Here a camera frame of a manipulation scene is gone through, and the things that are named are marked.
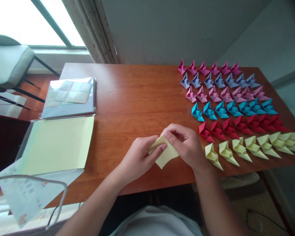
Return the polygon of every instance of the wooden floor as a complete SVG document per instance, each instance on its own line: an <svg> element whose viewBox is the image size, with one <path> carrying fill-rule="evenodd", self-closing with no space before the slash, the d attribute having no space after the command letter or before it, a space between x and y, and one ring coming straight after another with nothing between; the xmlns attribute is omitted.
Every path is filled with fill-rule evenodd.
<svg viewBox="0 0 295 236"><path fill-rule="evenodd" d="M54 74L28 74L27 79L33 82L36 86L40 87L40 89L34 87L33 85L27 82L23 82L20 88L42 99L46 99L50 81L58 80L59 78ZM19 116L19 119L30 121L30 120L36 120L40 117L44 108L44 103L39 102L19 92L15 92L13 94L26 97L27 100L26 100L25 106L35 109L35 110L27 110L23 108Z"/></svg>

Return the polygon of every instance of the folded paper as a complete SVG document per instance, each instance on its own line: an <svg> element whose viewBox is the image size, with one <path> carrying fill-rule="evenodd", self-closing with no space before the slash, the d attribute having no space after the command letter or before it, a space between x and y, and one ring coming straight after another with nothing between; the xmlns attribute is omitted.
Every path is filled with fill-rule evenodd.
<svg viewBox="0 0 295 236"><path fill-rule="evenodd" d="M236 80L236 83L242 88L246 88L249 86L249 84L247 84L246 80L244 79L244 74L242 73L238 79Z"/></svg>
<svg viewBox="0 0 295 236"><path fill-rule="evenodd" d="M218 169L223 170L217 153L214 151L213 144L209 144L206 146L206 158Z"/></svg>
<svg viewBox="0 0 295 236"><path fill-rule="evenodd" d="M201 86L201 81L199 80L199 72L197 72L196 76L191 80L191 84L195 87L198 88Z"/></svg>
<svg viewBox="0 0 295 236"><path fill-rule="evenodd" d="M216 86L221 89L225 87L224 81L222 79L222 73L220 73L217 78L215 79L214 83L216 84Z"/></svg>
<svg viewBox="0 0 295 236"><path fill-rule="evenodd" d="M176 151L176 149L167 141L167 139L162 135L160 136L155 143L152 144L152 146L149 148L148 153L152 153L157 146L160 144L167 144L167 148L162 152L160 157L155 161L155 163L163 169L163 167L169 162L171 159L178 157L179 153Z"/></svg>
<svg viewBox="0 0 295 236"><path fill-rule="evenodd" d="M203 108L203 113L211 120L217 120L214 111L211 109L211 103L208 102L204 108Z"/></svg>
<svg viewBox="0 0 295 236"><path fill-rule="evenodd" d="M219 115L220 118L229 118L229 116L226 114L226 110L224 108L224 101L222 101L221 103L219 103L216 108L215 108L215 112Z"/></svg>
<svg viewBox="0 0 295 236"><path fill-rule="evenodd" d="M231 125L231 119L227 119L222 123L222 128L224 132L233 139L239 139L236 134L235 128Z"/></svg>
<svg viewBox="0 0 295 236"><path fill-rule="evenodd" d="M242 72L241 70L239 70L238 62L236 62L235 65L233 65L233 66L230 68L230 71L231 71L234 75L238 75L239 73Z"/></svg>
<svg viewBox="0 0 295 236"><path fill-rule="evenodd" d="M179 72L180 72L181 74L184 74L185 71L186 71L186 67L185 67L185 65L184 65L184 60L183 60L183 59L181 59L181 63L180 63L180 66L178 67L178 70L179 70Z"/></svg>
<svg viewBox="0 0 295 236"><path fill-rule="evenodd" d="M235 100L227 104L227 111L234 117L243 115L238 111L238 108L235 105Z"/></svg>
<svg viewBox="0 0 295 236"><path fill-rule="evenodd" d="M211 67L210 72L214 75L217 75L220 72L220 70L217 68L216 61L214 62L213 66Z"/></svg>
<svg viewBox="0 0 295 236"><path fill-rule="evenodd" d="M209 91L209 97L212 99L213 102L220 102L222 99L219 97L219 94L216 92L215 85Z"/></svg>
<svg viewBox="0 0 295 236"><path fill-rule="evenodd" d="M261 84L257 84L256 83L256 80L255 80L255 73L253 73L251 76L249 76L247 79L246 79L246 82L247 84L249 84L249 86L251 88L255 88L255 87L258 87L260 86Z"/></svg>
<svg viewBox="0 0 295 236"><path fill-rule="evenodd" d="M211 134L213 134L215 137L217 137L220 140L227 140L223 134L222 129L219 127L220 124L218 121L215 121L211 125Z"/></svg>
<svg viewBox="0 0 295 236"><path fill-rule="evenodd" d="M207 95L203 92L203 86L200 87L197 96L200 102L205 103L207 102Z"/></svg>
<svg viewBox="0 0 295 236"><path fill-rule="evenodd" d="M230 69L228 68L228 61L226 61L225 64L221 67L221 72L223 73L223 75L230 73Z"/></svg>
<svg viewBox="0 0 295 236"><path fill-rule="evenodd" d="M248 106L248 102L242 102L241 104L238 105L240 111L245 114L246 116L253 116L256 113L254 113L251 108Z"/></svg>
<svg viewBox="0 0 295 236"><path fill-rule="evenodd" d="M226 78L226 83L229 85L230 88L238 86L238 84L235 83L235 80L233 79L232 73Z"/></svg>
<svg viewBox="0 0 295 236"><path fill-rule="evenodd" d="M232 92L232 95L233 95L234 100L235 100L237 103L241 103L241 102L245 102L245 101L247 101L246 99L244 99L244 98L242 97L242 94L240 93L240 87L238 87L237 89L235 89L235 90Z"/></svg>
<svg viewBox="0 0 295 236"><path fill-rule="evenodd" d="M190 82L188 80L187 73L185 74L183 80L180 82L180 84L185 88L188 89L190 87Z"/></svg>
<svg viewBox="0 0 295 236"><path fill-rule="evenodd" d="M197 101L197 98L196 98L196 94L192 91L192 87L189 88L188 92L187 92L187 95L186 95L186 98L191 101L192 103L194 103L195 101Z"/></svg>
<svg viewBox="0 0 295 236"><path fill-rule="evenodd" d="M211 79L211 74L212 73L210 73L208 75L208 77L206 78L206 80L204 81L204 84L206 85L207 89L212 88L213 87L213 84L214 84L213 80Z"/></svg>
<svg viewBox="0 0 295 236"><path fill-rule="evenodd" d="M193 106L193 108L192 108L192 110L191 110L191 115L192 115L194 118L196 118L197 121L202 121L202 122L204 122L204 119L203 119L203 117L202 117L202 111L200 111L199 108L198 108L198 103L196 103L196 104Z"/></svg>
<svg viewBox="0 0 295 236"><path fill-rule="evenodd" d="M244 134L252 134L251 130L244 123L243 116L239 116L234 120L235 127Z"/></svg>
<svg viewBox="0 0 295 236"><path fill-rule="evenodd" d="M238 156L241 158L252 162L251 158L249 157L246 148L244 147L244 138L240 137L239 139L233 139L233 150L237 153Z"/></svg>
<svg viewBox="0 0 295 236"><path fill-rule="evenodd" d="M252 136L250 138L245 139L246 148L254 155L263 159L269 159L264 155L264 153L260 150L260 146L256 144L256 136Z"/></svg>
<svg viewBox="0 0 295 236"><path fill-rule="evenodd" d="M233 156L232 150L228 147L228 141L220 143L219 150L220 150L220 155L222 157L224 157L225 160L227 160L228 162L230 162L236 166L239 166L239 164L237 163L237 161L235 160L235 158Z"/></svg>
<svg viewBox="0 0 295 236"><path fill-rule="evenodd" d="M278 114L278 113L274 110L274 107L271 105L271 103L272 103L272 98L269 99L269 100L267 100L267 101L265 101L264 103L261 104L262 109L263 109L266 113L268 113L268 114L270 114L270 115L276 115L276 114Z"/></svg>
<svg viewBox="0 0 295 236"><path fill-rule="evenodd" d="M195 75L195 74L197 73L197 69L196 69L196 67L194 66L194 60L193 60L191 66L189 67L188 70L189 70L189 72L190 72L192 75Z"/></svg>
<svg viewBox="0 0 295 236"><path fill-rule="evenodd" d="M205 141L215 143L214 139L211 137L211 132L208 129L206 122L199 126L199 134Z"/></svg>
<svg viewBox="0 0 295 236"><path fill-rule="evenodd" d="M270 98L265 96L265 93L262 91L263 90L263 85L256 90L253 91L253 94L255 97L258 98L259 101L266 101L269 100Z"/></svg>
<svg viewBox="0 0 295 236"><path fill-rule="evenodd" d="M269 143L269 134L258 137L258 143L260 144L261 149L267 155L271 155L277 158L281 158L272 148L272 145Z"/></svg>

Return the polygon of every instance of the finger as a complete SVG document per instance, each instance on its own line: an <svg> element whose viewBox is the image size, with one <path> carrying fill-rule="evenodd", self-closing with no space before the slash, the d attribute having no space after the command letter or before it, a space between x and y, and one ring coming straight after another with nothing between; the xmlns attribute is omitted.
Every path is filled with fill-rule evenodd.
<svg viewBox="0 0 295 236"><path fill-rule="evenodd" d="M185 152L185 145L181 141L179 141L171 132L166 131L164 133L164 137L177 150L180 156Z"/></svg>

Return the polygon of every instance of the metal chair leg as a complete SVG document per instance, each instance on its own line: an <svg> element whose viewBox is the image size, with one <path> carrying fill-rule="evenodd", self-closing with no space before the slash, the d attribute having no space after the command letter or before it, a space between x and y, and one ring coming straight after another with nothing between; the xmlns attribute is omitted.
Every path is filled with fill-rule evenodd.
<svg viewBox="0 0 295 236"><path fill-rule="evenodd" d="M40 64L42 64L44 67L46 67L48 70L50 70L52 73L60 77L60 75L52 69L50 66L48 66L45 62L43 62L41 59L39 59L37 56L34 56L35 60L37 60Z"/></svg>
<svg viewBox="0 0 295 236"><path fill-rule="evenodd" d="M35 96L34 94L31 94L31 93L29 93L29 92L27 92L27 91L25 91L25 90L23 90L23 89L20 89L20 88L17 88L17 87L15 87L15 88L13 88L13 89L14 89L15 91L18 91L18 92L20 92L20 93L26 95L26 96L29 96L29 97L31 97L31 98L34 98L34 99L36 99L36 100L38 100L38 101L40 101L40 102L42 102L42 103L45 103L45 100L44 100L44 99L42 99L42 98L40 98L40 97L37 97L37 96Z"/></svg>

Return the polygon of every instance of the wire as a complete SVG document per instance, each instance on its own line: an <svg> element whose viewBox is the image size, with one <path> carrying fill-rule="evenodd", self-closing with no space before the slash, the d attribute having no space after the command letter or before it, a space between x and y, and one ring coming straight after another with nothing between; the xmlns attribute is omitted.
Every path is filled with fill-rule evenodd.
<svg viewBox="0 0 295 236"><path fill-rule="evenodd" d="M53 183L53 184L60 184L63 186L64 188L64 191L63 191L63 194L62 194L62 197L61 197L61 200L60 200L60 204L59 204L59 211L57 213L57 216L56 216L56 219L54 221L53 224L49 225L50 224L50 221L51 221L51 218L52 218L52 215L53 213L55 212L56 208L53 210L53 213L49 219L49 222L46 226L46 230L48 230L50 227L52 227L54 224L56 224L57 220L59 219L59 216L60 216L60 212L61 212L61 208L62 208L62 205L63 205L63 201L66 197L66 194L67 194L67 190L68 190L68 186L66 183L64 182L61 182L61 181L56 181L56 180L48 180L48 179L43 179L43 178L39 178L39 177L35 177L35 176L30 176L30 175L6 175L6 176L1 176L0 177L0 180L2 179L30 179L30 180L35 180L35 181L39 181L39 182L47 182L47 183Z"/></svg>

